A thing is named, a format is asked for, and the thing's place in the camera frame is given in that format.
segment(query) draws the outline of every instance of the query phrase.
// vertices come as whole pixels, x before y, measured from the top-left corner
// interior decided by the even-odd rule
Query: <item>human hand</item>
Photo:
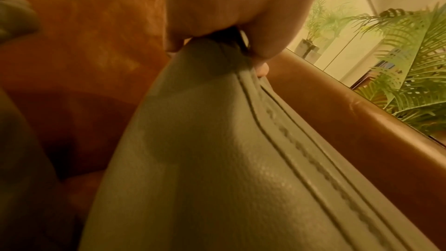
[[[313,0],[166,0],[164,48],[177,52],[184,40],[231,26],[243,30],[259,77],[302,27]]]

